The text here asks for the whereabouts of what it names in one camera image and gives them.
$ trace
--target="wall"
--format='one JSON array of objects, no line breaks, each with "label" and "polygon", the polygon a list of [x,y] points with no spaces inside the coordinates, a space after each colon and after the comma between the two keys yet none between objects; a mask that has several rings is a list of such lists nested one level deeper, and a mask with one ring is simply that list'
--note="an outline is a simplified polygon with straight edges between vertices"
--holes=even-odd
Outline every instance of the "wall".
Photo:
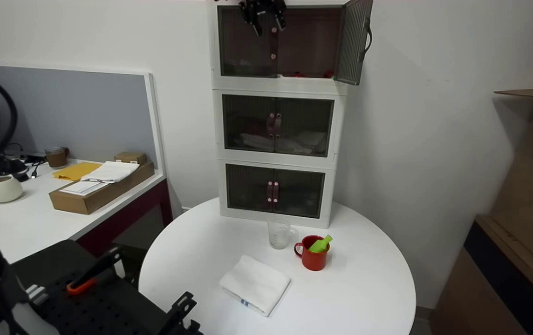
[{"label": "wall", "polygon": [[[168,175],[184,207],[216,196],[209,0],[0,0],[0,63],[141,67],[155,75]],[[533,86],[531,0],[378,0],[350,95],[337,199],[406,255],[432,307],[475,212],[512,158]]]}]

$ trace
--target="white desk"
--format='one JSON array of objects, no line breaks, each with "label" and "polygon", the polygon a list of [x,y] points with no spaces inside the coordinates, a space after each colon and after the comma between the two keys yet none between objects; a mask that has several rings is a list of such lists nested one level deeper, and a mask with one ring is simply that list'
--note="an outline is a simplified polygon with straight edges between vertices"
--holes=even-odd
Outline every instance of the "white desk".
[{"label": "white desk", "polygon": [[[322,272],[309,272],[287,250],[272,250],[266,225],[220,216],[218,199],[190,209],[153,242],[140,272],[140,292],[168,311],[190,290],[197,302],[190,318],[209,335],[333,335],[410,333],[415,289],[397,246],[358,212],[335,205],[332,225],[298,235],[333,236]],[[250,255],[291,277],[266,318],[218,287],[240,255]]]},{"label": "white desk", "polygon": [[46,164],[39,168],[39,179],[22,183],[24,196],[13,203],[0,205],[0,250],[7,263],[17,263],[59,240],[76,240],[100,225],[119,209],[164,181],[160,171],[145,179],[127,194],[119,196],[93,214],[74,214],[56,210],[48,192],[67,184],[52,177]]}]

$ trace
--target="green object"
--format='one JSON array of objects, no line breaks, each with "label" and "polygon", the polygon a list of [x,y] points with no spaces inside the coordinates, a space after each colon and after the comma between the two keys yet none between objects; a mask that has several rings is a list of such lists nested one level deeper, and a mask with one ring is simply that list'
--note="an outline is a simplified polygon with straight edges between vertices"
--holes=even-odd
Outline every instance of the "green object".
[{"label": "green object", "polygon": [[333,238],[330,235],[326,235],[326,238],[322,240],[317,240],[315,244],[309,246],[309,251],[311,253],[324,253],[328,244],[332,242]]}]

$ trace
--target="cup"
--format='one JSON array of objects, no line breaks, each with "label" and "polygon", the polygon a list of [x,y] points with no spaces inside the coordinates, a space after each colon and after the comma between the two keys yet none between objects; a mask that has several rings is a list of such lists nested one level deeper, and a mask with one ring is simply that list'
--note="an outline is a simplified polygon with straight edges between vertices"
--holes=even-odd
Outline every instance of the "cup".
[{"label": "cup", "polygon": [[0,175],[0,203],[15,201],[22,194],[22,186],[13,175]]},{"label": "cup", "polygon": [[315,244],[317,240],[322,240],[322,236],[317,236],[317,235],[309,235],[305,236],[302,242],[296,242],[294,246],[294,253],[302,259],[302,264],[307,268],[307,270],[313,270],[313,272],[319,272],[326,266],[326,255],[328,255],[328,250],[330,246],[326,246],[326,251],[324,253],[311,253],[309,248],[311,244]]},{"label": "cup", "polygon": [[274,250],[283,250],[291,242],[291,225],[268,222],[268,244]]},{"label": "cup", "polygon": [[50,168],[61,168],[61,166],[67,166],[67,147],[58,147],[58,149],[52,149],[52,151],[45,151],[45,156],[46,156],[46,162]]}]

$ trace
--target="small white cup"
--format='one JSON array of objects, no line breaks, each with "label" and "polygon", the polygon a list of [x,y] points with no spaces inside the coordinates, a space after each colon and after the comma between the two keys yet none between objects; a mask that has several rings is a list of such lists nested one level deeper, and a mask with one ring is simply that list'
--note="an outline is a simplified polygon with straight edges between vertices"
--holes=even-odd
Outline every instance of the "small white cup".
[{"label": "small white cup", "polygon": [[20,183],[13,175],[0,175],[0,203],[9,203],[24,194]]},{"label": "small white cup", "polygon": [[268,222],[268,244],[274,250],[283,250],[289,246],[292,240],[292,231],[291,225],[287,223],[278,223],[278,222]]}]

